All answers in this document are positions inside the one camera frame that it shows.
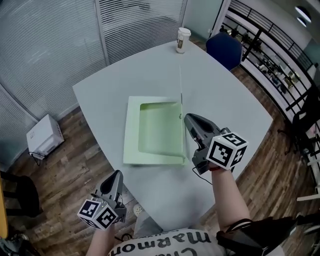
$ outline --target metal railing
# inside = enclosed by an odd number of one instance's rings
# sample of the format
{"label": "metal railing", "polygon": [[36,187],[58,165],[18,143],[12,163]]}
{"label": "metal railing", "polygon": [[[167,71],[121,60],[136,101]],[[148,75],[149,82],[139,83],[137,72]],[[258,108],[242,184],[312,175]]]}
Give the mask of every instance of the metal railing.
{"label": "metal railing", "polygon": [[238,0],[231,1],[229,11],[236,11],[237,13],[246,16],[248,19],[268,31],[295,57],[306,71],[313,65],[306,53],[281,28],[259,12]]}
{"label": "metal railing", "polygon": [[[248,60],[252,65],[254,65],[277,91],[277,93],[280,96],[280,99],[283,99],[282,105],[285,106],[286,112],[283,109],[281,109],[281,107],[279,107],[278,103],[276,102],[276,99],[274,99],[282,114],[286,118],[288,118],[287,113],[291,112],[294,116],[298,111],[302,109],[302,106],[300,106],[299,103],[305,102],[307,92],[309,89],[309,84],[308,86],[306,86],[299,77],[299,75],[288,65],[288,63],[282,58],[282,56],[280,56],[275,50],[273,50],[268,45],[268,43],[261,39],[261,33],[266,34],[279,46],[281,46],[281,42],[279,42],[272,34],[270,34],[268,30],[266,30],[264,27],[260,26],[256,22],[252,21],[247,16],[243,15],[242,18],[246,19],[256,28],[258,28],[258,32],[253,33],[252,31],[250,31],[250,29],[243,26],[238,21],[227,16],[225,17],[225,20],[222,24],[225,28],[227,28],[227,30],[231,30],[231,35],[233,37],[236,37],[239,41],[241,41],[242,46],[245,49],[243,51],[242,61]],[[304,75],[310,82],[311,86],[316,87],[314,81],[309,76],[307,71],[303,70],[298,60],[295,59],[294,56],[292,56],[292,54],[290,54],[289,49],[286,49],[284,46],[281,46],[281,48],[292,58],[293,61],[295,61],[297,66],[301,69],[301,71],[304,73]],[[284,65],[285,68],[288,68],[290,70],[290,73],[292,74],[291,76],[285,73],[284,69],[281,67],[279,62],[281,62],[281,64]],[[295,82],[300,82],[303,87],[303,90],[299,90]],[[317,123],[315,123],[315,130],[316,134],[320,133],[320,128]],[[315,159],[317,159],[317,154],[320,153],[319,141],[316,142],[316,145],[318,149],[315,149],[315,152],[310,155],[311,157],[314,156]]]}

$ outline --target wooden floor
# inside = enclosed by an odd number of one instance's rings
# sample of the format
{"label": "wooden floor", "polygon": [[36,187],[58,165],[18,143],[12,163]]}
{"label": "wooden floor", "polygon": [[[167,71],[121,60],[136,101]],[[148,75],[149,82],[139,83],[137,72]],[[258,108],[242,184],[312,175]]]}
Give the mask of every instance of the wooden floor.
{"label": "wooden floor", "polygon": [[[284,128],[284,118],[280,111],[242,68],[237,67],[232,73],[273,118],[260,148],[237,180],[253,220],[316,212],[320,207],[319,200],[296,201],[297,197],[312,194],[314,184],[306,164],[298,154],[284,155],[289,140],[277,133],[277,129]],[[91,133],[80,108],[64,117],[59,124],[65,142],[41,166],[37,166],[32,158],[24,154],[10,169],[15,175],[32,178],[43,213],[34,219],[9,217],[9,223],[28,235],[43,255],[85,255],[94,230],[80,221],[76,214],[97,181],[113,169]],[[14,189],[9,183],[4,185],[8,191]],[[132,209],[137,202],[127,189],[124,189],[123,194],[128,216],[126,223],[116,224],[119,237],[124,233],[132,233],[136,221]],[[8,206],[12,204],[12,201],[7,201]],[[217,216],[214,207],[195,227],[206,229],[215,235]],[[302,229],[298,228],[285,241],[283,249],[286,255],[307,255],[313,242],[313,236],[302,236]]]}

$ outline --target person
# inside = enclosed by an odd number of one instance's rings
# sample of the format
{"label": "person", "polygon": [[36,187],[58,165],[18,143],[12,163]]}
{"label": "person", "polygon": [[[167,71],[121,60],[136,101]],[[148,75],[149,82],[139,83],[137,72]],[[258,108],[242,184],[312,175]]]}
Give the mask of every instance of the person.
{"label": "person", "polygon": [[[217,219],[221,231],[226,232],[235,223],[248,223],[250,213],[242,198],[230,170],[210,168],[215,198]],[[217,239],[208,232],[195,229],[179,229],[170,232],[153,233],[146,223],[150,222],[143,211],[137,218],[139,227],[134,230],[135,239],[124,241],[114,247],[115,227],[112,224],[106,231],[95,231],[86,256],[226,256],[230,254],[218,245]],[[268,254],[284,256],[280,246]]]}
{"label": "person", "polygon": [[232,36],[233,38],[235,38],[235,37],[239,34],[238,28],[239,28],[239,25],[237,25],[237,26],[235,27],[235,29],[232,29],[232,31],[231,31],[231,36]]}
{"label": "person", "polygon": [[225,29],[225,26],[224,26],[224,25],[222,25],[222,26],[220,27],[219,32],[226,32],[226,29]]}
{"label": "person", "polygon": [[244,43],[244,44],[248,44],[249,43],[249,30],[247,30],[245,32],[245,34],[243,35],[242,39],[241,39],[241,43]]}

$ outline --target wall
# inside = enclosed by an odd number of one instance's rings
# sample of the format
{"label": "wall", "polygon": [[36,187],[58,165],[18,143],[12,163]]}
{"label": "wall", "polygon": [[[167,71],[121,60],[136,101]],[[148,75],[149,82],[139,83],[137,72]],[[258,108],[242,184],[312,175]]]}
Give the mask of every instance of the wall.
{"label": "wall", "polygon": [[314,79],[317,71],[318,71],[318,70],[317,70],[317,68],[315,67],[315,65],[312,65],[312,66],[307,70],[307,73],[309,74],[309,76],[310,76],[312,79]]}
{"label": "wall", "polygon": [[320,44],[311,39],[304,49],[304,52],[313,63],[318,63],[320,65]]}
{"label": "wall", "polygon": [[313,81],[315,82],[315,84],[318,86],[318,88],[320,90],[320,70],[319,70],[319,67],[316,69]]}
{"label": "wall", "polygon": [[203,39],[208,39],[223,0],[188,0],[183,24]]}
{"label": "wall", "polygon": [[27,146],[27,132],[36,124],[0,85],[0,169],[6,171]]}
{"label": "wall", "polygon": [[216,18],[214,28],[213,28],[212,33],[210,35],[211,37],[213,37],[214,35],[216,35],[220,32],[221,25],[222,25],[222,23],[225,19],[225,16],[228,12],[228,8],[230,6],[230,3],[231,3],[231,0],[223,0],[220,12]]}
{"label": "wall", "polygon": [[[237,28],[237,25],[238,25],[236,22],[234,22],[233,20],[229,19],[227,16],[224,18],[223,24],[226,24],[226,25],[224,25],[224,28],[225,28],[226,30],[228,30],[228,31],[229,31],[231,28],[232,28],[232,29],[236,29],[236,28]],[[242,27],[242,26],[238,26],[237,30],[238,30],[238,32],[239,32],[240,34],[242,34],[242,35],[244,35],[244,34],[247,32],[247,29],[245,29],[245,28]],[[255,37],[252,33],[249,33],[249,36],[250,36],[251,38],[254,38],[254,37]]]}
{"label": "wall", "polygon": [[271,0],[240,0],[282,29],[301,49],[311,40],[310,33],[289,13]]}

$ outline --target white table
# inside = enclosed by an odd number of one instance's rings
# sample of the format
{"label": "white table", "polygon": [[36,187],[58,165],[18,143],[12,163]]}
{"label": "white table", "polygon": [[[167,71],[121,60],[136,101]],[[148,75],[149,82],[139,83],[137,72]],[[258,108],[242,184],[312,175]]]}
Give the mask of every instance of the white table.
{"label": "white table", "polygon": [[[236,179],[265,137],[272,118],[249,90],[220,63],[190,43],[184,54],[176,42],[166,43],[120,60],[82,80],[73,90],[103,153],[121,170],[124,184],[149,215],[165,230],[194,224],[215,203],[212,187],[193,172],[196,143],[187,132],[185,166],[123,164],[129,96],[180,99],[183,114],[194,113],[228,127],[249,141]],[[203,175],[211,181],[210,172]]]}

